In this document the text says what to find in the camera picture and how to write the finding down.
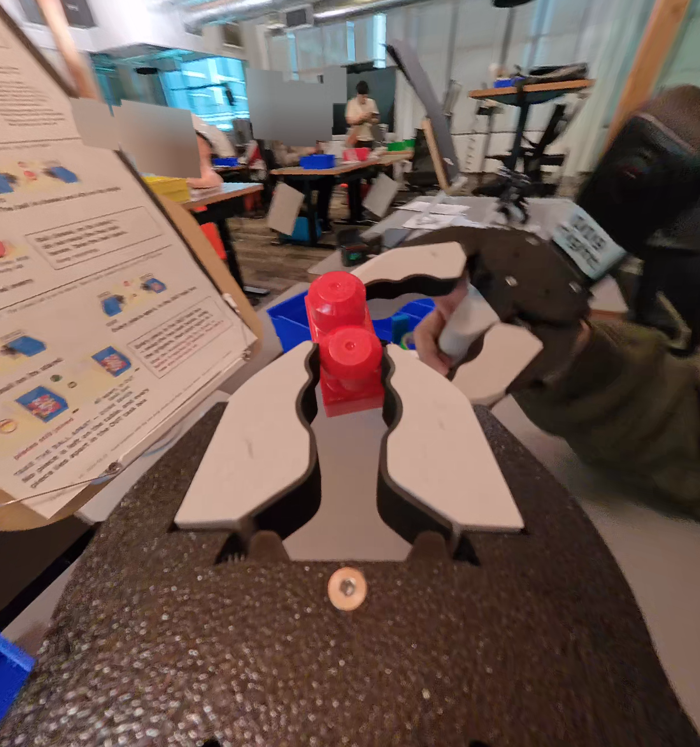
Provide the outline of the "grey leaning panel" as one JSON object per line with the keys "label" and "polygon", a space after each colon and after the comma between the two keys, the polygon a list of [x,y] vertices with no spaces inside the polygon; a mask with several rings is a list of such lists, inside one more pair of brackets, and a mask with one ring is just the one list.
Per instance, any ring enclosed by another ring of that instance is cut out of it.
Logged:
{"label": "grey leaning panel", "polygon": [[453,190],[465,181],[461,180],[460,163],[442,103],[434,92],[417,53],[408,42],[392,40],[386,44],[386,51],[395,61],[396,67],[402,72],[424,109],[422,129],[437,181],[441,191],[452,194]]}

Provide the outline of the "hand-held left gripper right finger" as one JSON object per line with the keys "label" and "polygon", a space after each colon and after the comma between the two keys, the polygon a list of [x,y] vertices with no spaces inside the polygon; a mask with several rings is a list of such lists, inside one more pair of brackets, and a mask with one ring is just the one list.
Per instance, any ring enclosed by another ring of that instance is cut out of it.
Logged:
{"label": "hand-held left gripper right finger", "polygon": [[399,346],[384,348],[397,410],[384,465],[394,487],[453,530],[520,533],[524,519],[467,396]]}

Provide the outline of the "person's right forearm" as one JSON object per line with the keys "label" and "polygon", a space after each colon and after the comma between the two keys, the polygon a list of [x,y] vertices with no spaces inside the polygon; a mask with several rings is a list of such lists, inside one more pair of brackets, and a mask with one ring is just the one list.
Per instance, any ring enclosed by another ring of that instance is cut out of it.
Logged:
{"label": "person's right forearm", "polygon": [[540,355],[509,392],[584,462],[700,522],[700,366],[623,321],[534,328]]}

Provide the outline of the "loose paper sheets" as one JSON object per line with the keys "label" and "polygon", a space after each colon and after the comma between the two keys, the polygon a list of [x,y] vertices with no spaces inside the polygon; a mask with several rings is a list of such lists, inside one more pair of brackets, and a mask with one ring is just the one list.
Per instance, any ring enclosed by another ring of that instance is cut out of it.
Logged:
{"label": "loose paper sheets", "polygon": [[402,229],[435,230],[451,225],[468,210],[467,205],[414,200],[402,205],[398,215],[403,218]]}

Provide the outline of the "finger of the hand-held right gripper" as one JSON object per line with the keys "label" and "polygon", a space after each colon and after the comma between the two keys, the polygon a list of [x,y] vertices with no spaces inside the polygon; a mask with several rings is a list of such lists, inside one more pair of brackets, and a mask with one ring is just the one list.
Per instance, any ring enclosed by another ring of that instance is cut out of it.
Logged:
{"label": "finger of the hand-held right gripper", "polygon": [[478,355],[460,365],[451,382],[472,405],[494,406],[542,349],[542,341],[523,326],[498,323],[484,333]]}
{"label": "finger of the hand-held right gripper", "polygon": [[351,274],[366,296],[446,296],[459,284],[467,255],[457,242],[388,250],[357,266]]}

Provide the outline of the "grey office desk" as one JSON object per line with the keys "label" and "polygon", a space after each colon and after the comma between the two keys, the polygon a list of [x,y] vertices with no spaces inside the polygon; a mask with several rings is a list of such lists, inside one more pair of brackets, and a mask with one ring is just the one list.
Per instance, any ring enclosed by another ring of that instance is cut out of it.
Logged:
{"label": "grey office desk", "polygon": [[336,163],[330,169],[305,169],[300,166],[279,167],[270,170],[268,174],[284,180],[285,178],[300,181],[301,191],[306,194],[307,184],[318,179],[332,178],[334,182],[349,183],[365,179],[373,179],[387,168],[397,163],[403,163],[412,160],[413,150],[405,149],[403,151],[382,151],[377,155],[371,155],[365,161],[349,161]]}
{"label": "grey office desk", "polygon": [[245,198],[261,193],[262,189],[263,186],[259,182],[224,182],[213,188],[189,188],[188,198],[181,204],[193,215],[201,228],[210,223],[214,226],[206,235],[208,238],[218,237],[214,247],[222,248],[223,262],[249,300],[262,300],[270,294],[270,290],[244,283],[228,220],[243,215]]}

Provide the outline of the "black standing desk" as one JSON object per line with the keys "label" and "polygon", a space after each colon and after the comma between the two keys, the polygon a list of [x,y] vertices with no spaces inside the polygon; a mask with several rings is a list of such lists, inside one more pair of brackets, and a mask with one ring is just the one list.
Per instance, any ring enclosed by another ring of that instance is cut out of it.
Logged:
{"label": "black standing desk", "polygon": [[575,79],[569,81],[550,81],[526,84],[517,81],[510,87],[475,89],[468,93],[468,98],[476,101],[493,101],[499,105],[516,107],[519,117],[516,123],[511,152],[504,161],[504,169],[514,171],[523,151],[523,136],[526,131],[530,110],[535,105],[541,105],[568,93],[590,89],[595,84],[594,79]]}

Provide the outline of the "small yellow bin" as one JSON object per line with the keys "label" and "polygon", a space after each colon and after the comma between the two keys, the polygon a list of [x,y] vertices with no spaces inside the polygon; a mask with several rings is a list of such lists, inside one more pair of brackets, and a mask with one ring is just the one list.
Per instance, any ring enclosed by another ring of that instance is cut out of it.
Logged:
{"label": "small yellow bin", "polygon": [[166,197],[178,203],[186,203],[190,200],[187,179],[158,175],[142,175],[141,178],[149,190],[159,197]]}

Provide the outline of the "red toy building block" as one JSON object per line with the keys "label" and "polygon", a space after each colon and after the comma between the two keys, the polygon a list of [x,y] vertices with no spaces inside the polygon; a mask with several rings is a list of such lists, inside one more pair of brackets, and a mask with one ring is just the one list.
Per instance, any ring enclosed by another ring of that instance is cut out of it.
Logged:
{"label": "red toy building block", "polygon": [[305,305],[311,339],[319,349],[327,417],[382,407],[382,345],[361,280],[343,270],[320,275],[310,285]]}

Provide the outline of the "person's right hand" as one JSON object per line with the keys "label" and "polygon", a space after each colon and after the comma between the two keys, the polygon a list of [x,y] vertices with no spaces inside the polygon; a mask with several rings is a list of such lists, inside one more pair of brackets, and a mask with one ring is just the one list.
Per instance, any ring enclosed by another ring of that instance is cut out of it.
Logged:
{"label": "person's right hand", "polygon": [[450,294],[436,297],[433,310],[420,322],[413,333],[420,361],[443,377],[448,377],[454,362],[439,348],[439,337],[450,316],[466,297],[467,290],[468,280],[463,277]]}

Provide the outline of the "black power device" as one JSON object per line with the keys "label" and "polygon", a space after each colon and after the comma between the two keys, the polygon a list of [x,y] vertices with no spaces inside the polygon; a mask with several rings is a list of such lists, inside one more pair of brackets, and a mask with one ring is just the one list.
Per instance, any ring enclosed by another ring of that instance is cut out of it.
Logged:
{"label": "black power device", "polygon": [[370,258],[381,254],[382,237],[366,237],[359,228],[346,228],[337,233],[336,248],[339,250],[342,267],[348,269],[362,265]]}

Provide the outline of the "slim wooden pillar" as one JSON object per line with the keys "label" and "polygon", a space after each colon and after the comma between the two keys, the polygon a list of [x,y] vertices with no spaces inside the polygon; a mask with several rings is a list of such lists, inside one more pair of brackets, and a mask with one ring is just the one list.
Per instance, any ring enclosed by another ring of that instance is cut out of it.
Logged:
{"label": "slim wooden pillar", "polygon": [[652,96],[690,4],[690,1],[654,2],[608,128],[602,153],[606,152],[629,117]]}

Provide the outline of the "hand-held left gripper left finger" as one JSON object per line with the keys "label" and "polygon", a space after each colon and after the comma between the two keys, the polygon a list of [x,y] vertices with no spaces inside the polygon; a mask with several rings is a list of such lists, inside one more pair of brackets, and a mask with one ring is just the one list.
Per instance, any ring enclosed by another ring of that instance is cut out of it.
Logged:
{"label": "hand-held left gripper left finger", "polygon": [[178,529],[294,533],[317,513],[319,369],[319,347],[305,341],[229,398],[175,515]]}

